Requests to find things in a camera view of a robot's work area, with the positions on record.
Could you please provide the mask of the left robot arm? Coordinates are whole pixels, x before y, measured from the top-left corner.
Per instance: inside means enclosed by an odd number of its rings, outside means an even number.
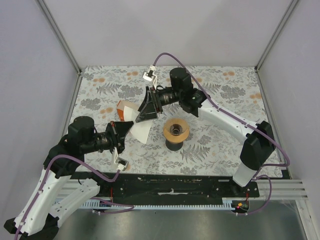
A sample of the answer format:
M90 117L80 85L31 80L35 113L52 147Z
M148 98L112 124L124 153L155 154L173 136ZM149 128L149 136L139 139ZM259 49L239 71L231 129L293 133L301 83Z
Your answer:
M97 132L91 117L75 118L68 126L67 134L50 149L26 206L17 217L8 219L4 228L16 240L54 239L64 221L83 203L110 192L109 183L114 183L128 164L118 156L125 150L125 138L133 125L133 121L111 121L104 132ZM86 154L103 151L110 151L117 164L112 178L85 162ZM90 170L91 175L78 189L55 204L58 193L79 166Z

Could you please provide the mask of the black carafe with red lid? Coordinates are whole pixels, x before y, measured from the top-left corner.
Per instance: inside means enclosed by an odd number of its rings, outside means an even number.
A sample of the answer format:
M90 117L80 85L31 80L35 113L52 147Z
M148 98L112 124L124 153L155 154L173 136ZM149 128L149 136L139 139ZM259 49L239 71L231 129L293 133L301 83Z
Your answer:
M183 147L183 142L173 143L173 142L166 140L165 145L170 151L175 152L175 151L180 150Z

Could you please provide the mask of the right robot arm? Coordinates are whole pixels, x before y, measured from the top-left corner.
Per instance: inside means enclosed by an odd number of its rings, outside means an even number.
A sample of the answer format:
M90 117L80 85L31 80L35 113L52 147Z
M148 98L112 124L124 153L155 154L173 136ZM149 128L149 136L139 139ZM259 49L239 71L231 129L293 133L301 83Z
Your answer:
M276 148L271 125L266 121L248 121L213 103L204 90L194 87L191 74L183 67L173 68L169 72L169 87L157 86L155 71L156 67L151 65L142 75L144 80L152 82L152 87L146 87L135 120L138 123L155 120L163 112L164 106L178 103L186 113L228 132L242 145L241 163L232 176L229 191L235 197L242 196L247 191L247 184Z

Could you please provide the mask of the orange coffee filter box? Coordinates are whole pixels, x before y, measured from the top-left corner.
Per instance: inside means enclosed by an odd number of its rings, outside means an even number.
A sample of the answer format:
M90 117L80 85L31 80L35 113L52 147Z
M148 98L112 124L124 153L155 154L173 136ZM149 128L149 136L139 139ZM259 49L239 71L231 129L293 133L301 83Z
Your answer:
M117 110L117 114L118 114L118 117L121 122L125 121L125 118L124 118L124 108L125 107L129 107L129 108L136 110L136 111L139 108L139 106L134 102L130 102L127 100L120 100L116 106L116 110Z

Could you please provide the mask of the white paper coffee filter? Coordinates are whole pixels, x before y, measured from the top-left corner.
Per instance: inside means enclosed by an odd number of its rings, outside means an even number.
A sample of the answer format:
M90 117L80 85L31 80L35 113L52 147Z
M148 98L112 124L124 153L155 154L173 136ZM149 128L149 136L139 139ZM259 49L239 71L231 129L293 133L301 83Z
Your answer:
M123 109L124 121L133 122L133 126L131 127L129 132L136 140L138 140L142 144L146 144L151 129L152 121L147 120L137 122L136 118L138 117L139 113L139 111L128 106L125 106Z

